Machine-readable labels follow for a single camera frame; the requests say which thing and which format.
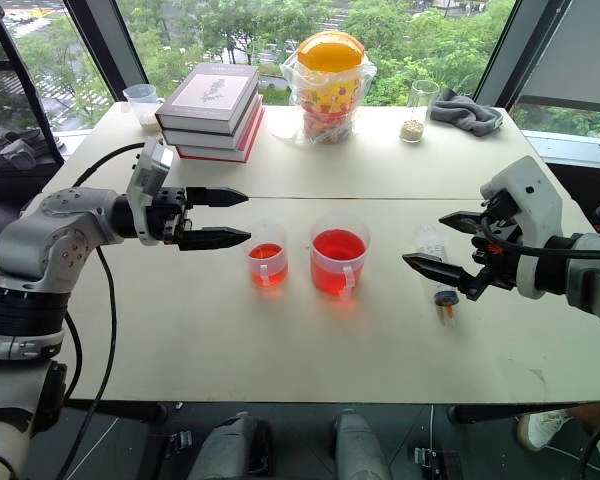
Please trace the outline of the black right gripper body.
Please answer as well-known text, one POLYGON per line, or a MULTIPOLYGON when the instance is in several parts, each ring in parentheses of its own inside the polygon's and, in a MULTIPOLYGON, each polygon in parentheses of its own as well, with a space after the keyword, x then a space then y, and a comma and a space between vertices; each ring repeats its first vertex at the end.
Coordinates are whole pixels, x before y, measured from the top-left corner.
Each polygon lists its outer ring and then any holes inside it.
POLYGON ((518 244, 521 240, 521 228, 513 219, 518 207, 506 191, 496 193, 483 206, 482 213, 470 212, 463 221, 475 247, 472 258, 482 265, 466 293, 470 300, 477 300, 488 286, 505 290, 516 286, 519 254, 504 244, 518 244))

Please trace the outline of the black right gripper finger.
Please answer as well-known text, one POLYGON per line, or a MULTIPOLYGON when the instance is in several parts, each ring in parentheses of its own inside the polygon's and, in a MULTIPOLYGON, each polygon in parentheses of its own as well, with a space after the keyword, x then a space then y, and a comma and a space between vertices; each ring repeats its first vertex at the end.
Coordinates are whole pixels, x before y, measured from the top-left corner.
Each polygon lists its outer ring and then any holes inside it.
POLYGON ((483 217, 480 212, 458 211, 440 217, 438 222, 459 232, 479 232, 483 217))
POLYGON ((454 287, 470 300, 476 300, 483 293, 483 283, 480 279, 460 266, 445 263, 437 257, 423 253, 403 254, 402 259, 420 275, 454 287))

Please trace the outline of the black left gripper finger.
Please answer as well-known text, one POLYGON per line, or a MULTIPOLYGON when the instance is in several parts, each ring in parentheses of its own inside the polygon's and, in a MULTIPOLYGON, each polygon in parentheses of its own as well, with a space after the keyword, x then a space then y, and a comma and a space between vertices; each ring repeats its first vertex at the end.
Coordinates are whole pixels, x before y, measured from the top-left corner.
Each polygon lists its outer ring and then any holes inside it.
POLYGON ((228 187, 187 187, 186 208, 208 206, 213 208, 231 207, 247 202, 249 197, 228 187))
POLYGON ((177 237, 181 251, 204 251, 231 248, 251 238, 251 233, 230 227, 204 227, 182 231, 177 237))

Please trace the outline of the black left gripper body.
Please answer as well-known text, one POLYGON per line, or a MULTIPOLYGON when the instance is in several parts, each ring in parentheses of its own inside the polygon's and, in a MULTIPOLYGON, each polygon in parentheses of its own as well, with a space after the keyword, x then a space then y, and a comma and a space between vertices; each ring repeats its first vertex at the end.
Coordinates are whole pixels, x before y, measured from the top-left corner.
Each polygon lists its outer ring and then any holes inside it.
POLYGON ((148 206, 148 227, 151 236, 165 244, 192 246, 191 221, 187 211, 193 203, 192 187, 161 187, 148 206))

